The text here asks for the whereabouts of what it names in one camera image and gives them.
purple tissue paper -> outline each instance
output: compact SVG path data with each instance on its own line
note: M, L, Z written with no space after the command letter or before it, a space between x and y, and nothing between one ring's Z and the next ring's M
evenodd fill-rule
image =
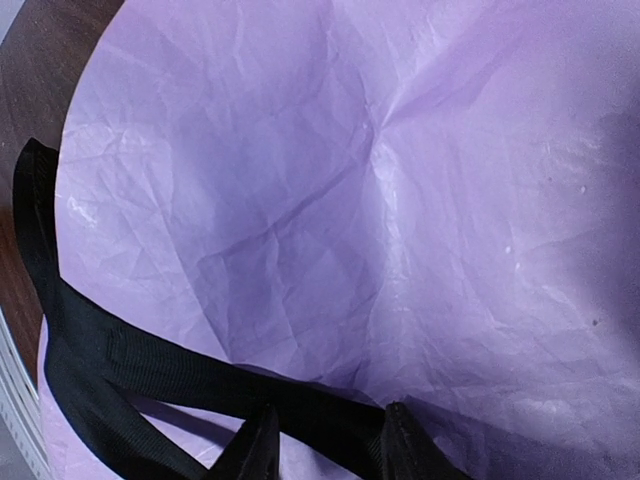
M476 480L640 478L636 0L128 0L56 222L102 307L404 400ZM40 372L54 479L117 478ZM240 423L136 402L205 465ZM353 475L283 436L282 478Z

wooden table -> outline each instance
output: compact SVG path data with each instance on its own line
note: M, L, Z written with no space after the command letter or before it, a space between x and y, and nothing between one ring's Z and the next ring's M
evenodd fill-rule
M15 245L13 167L30 137L60 148L91 52L123 0L26 0L0 46L0 306L36 377L42 312Z

black strap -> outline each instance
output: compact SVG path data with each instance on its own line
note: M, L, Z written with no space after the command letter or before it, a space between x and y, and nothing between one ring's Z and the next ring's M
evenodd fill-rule
M385 480L470 480L449 463L404 404L387 406L386 415L381 442Z
M35 140L26 145L14 175L14 221L21 255L49 326L47 381L69 424L102 462L127 480L201 480L215 472L233 471L229 465L237 466L237 459L245 455L248 463L243 468L251 464L251 471L264 473L274 458L277 412L283 432L365 480L383 478L382 409L189 351L125 323L64 282L54 224L57 161L55 150ZM271 407L260 420L245 423L229 446L230 453L207 472L131 406L125 398L129 393L242 419L264 412L265 405ZM402 418L388 415L385 431L404 431L392 428ZM420 442L437 451L422 435ZM401 449L406 452L409 437L386 438L387 464L414 462L414 457L403 457L388 447L404 439ZM421 462L425 461L432 465L431 459ZM455 478L449 476L452 468L449 465L438 478ZM253 478L220 475L216 478Z

crumpled paper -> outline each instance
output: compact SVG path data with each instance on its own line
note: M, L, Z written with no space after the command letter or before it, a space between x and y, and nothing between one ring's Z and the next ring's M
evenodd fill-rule
M128 0L65 126L62 275L405 400L477 480L638 479L639 80L633 0ZM115 478L41 397L55 478ZM239 423L139 404L205 465Z

wooden surface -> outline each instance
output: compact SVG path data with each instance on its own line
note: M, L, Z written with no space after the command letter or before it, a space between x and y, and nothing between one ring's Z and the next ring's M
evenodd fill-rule
M15 246L13 167L30 137L60 148L80 74L122 3L26 0L0 46L0 306L34 379L42 313Z

